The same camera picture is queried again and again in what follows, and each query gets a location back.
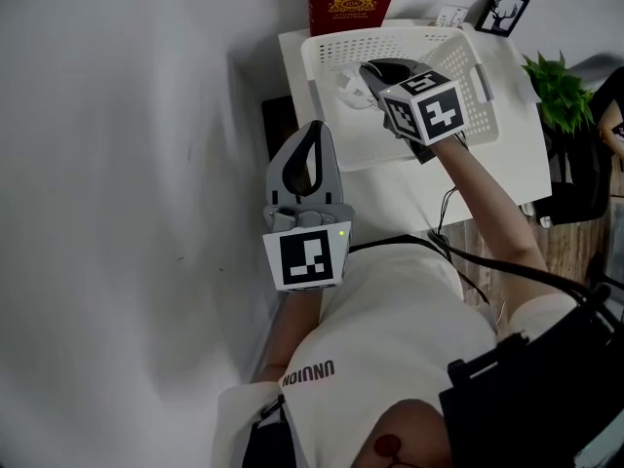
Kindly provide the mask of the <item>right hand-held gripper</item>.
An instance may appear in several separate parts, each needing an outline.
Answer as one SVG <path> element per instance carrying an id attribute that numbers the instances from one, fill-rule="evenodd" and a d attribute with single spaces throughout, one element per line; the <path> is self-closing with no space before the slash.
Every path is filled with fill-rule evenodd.
<path id="1" fill-rule="evenodd" d="M 432 146 L 459 135 L 468 124 L 459 82 L 424 62 L 378 58 L 361 64 L 359 74 L 384 126 L 406 142 L 416 160 L 435 158 Z"/>

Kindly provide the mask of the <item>white plastic basket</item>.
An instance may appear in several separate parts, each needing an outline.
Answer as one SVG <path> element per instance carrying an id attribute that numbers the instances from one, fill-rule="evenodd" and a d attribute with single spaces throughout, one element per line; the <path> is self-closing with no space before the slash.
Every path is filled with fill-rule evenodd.
<path id="1" fill-rule="evenodd" d="M 354 100 L 344 92 L 353 84 L 355 67 L 374 59 L 412 59 L 457 81 L 467 114 L 463 134 L 468 144 L 498 139 L 491 89 L 474 47 L 474 30 L 467 25 L 379 27 L 316 36 L 304 41 L 301 54 L 315 115 L 329 126 L 344 172 L 413 157 L 405 142 L 383 129 L 383 113 L 370 93 Z"/>

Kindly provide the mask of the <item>green potted plant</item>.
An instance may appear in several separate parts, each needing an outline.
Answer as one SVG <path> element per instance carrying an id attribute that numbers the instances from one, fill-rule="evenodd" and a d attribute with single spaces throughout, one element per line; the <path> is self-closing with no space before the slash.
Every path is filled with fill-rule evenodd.
<path id="1" fill-rule="evenodd" d="M 545 124 L 553 131 L 572 136 L 589 129 L 594 123 L 590 109 L 593 93 L 568 71 L 563 53 L 558 59 L 546 59 L 541 54 L 537 60 L 527 55 L 523 58 L 523 69 L 540 99 Z"/>

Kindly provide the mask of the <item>small white card holder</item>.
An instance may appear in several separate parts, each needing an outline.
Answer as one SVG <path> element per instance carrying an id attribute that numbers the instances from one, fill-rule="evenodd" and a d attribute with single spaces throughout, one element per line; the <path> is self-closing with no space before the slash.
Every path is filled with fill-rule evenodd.
<path id="1" fill-rule="evenodd" d="M 438 13 L 435 25 L 437 27 L 460 28 L 468 11 L 467 7 L 445 5 Z"/>

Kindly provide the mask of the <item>dark red round pendant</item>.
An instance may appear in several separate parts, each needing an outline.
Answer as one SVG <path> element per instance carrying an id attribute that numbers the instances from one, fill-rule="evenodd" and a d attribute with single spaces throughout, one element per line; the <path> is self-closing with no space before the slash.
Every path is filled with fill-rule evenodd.
<path id="1" fill-rule="evenodd" d="M 399 461 L 401 440 L 394 434 L 385 434 L 377 438 L 373 448 L 375 454 L 388 462 L 387 468 L 393 468 Z"/>

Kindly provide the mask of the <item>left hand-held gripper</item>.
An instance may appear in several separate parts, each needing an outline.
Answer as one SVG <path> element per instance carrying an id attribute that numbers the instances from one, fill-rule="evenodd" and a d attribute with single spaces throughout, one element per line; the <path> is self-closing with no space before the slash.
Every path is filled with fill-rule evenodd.
<path id="1" fill-rule="evenodd" d="M 329 127 L 315 120 L 284 141 L 266 173 L 263 243 L 275 288 L 297 292 L 341 284 L 354 209 L 342 203 Z M 322 204 L 314 208 L 286 204 Z"/>

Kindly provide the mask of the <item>black framed deer picture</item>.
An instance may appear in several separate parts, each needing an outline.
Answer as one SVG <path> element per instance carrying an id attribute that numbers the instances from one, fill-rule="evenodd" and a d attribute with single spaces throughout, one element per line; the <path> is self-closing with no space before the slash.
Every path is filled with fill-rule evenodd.
<path id="1" fill-rule="evenodd" d="M 509 37 L 525 12 L 529 0 L 487 0 L 475 29 L 500 37 Z"/>

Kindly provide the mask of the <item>person's left forearm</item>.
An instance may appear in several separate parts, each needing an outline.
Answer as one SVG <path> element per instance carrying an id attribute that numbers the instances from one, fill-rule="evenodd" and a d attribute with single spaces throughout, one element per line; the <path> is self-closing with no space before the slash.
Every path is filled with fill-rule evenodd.
<path id="1" fill-rule="evenodd" d="M 323 292 L 290 292 L 278 311 L 269 334 L 262 370 L 253 382 L 277 382 L 285 373 L 294 352 L 319 325 Z"/>

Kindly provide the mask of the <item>white t-shirt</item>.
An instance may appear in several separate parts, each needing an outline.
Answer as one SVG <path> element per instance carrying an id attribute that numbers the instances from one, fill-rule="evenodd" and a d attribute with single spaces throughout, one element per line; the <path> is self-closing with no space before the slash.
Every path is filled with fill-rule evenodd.
<path id="1" fill-rule="evenodd" d="M 441 255 L 416 244 L 352 253 L 279 378 L 219 396 L 211 468 L 241 466 L 253 422 L 278 397 L 308 468 L 348 468 L 384 412 L 407 399 L 437 406 L 449 364 L 495 343 Z"/>

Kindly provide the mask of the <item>person's right forearm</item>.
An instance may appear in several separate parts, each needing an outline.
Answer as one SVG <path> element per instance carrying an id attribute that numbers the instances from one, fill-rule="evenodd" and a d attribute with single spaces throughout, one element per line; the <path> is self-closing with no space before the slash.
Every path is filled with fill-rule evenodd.
<path id="1" fill-rule="evenodd" d="M 525 216 L 468 149 L 453 137 L 431 149 L 457 187 L 492 258 L 545 271 Z"/>

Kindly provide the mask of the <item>clear glass cup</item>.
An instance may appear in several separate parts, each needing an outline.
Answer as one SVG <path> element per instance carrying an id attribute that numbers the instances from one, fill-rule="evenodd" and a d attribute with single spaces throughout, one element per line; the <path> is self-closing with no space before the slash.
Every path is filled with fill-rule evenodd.
<path id="1" fill-rule="evenodd" d="M 348 107 L 356 110 L 377 108 L 378 100 L 361 75 L 361 68 L 367 62 L 352 61 L 342 64 L 335 73 L 335 90 L 338 98 Z"/>

